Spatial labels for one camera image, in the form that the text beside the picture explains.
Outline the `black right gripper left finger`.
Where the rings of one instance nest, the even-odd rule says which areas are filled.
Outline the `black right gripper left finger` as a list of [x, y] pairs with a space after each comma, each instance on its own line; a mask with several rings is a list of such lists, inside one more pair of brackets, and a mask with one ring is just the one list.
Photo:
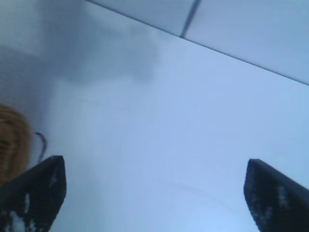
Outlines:
[[67, 193], [63, 156], [51, 156], [0, 188], [2, 232], [50, 231]]

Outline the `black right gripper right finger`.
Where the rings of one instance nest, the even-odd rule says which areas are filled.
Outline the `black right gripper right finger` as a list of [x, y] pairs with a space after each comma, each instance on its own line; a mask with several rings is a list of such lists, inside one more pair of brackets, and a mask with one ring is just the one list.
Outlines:
[[243, 186], [261, 232], [307, 232], [309, 190], [260, 159], [249, 159]]

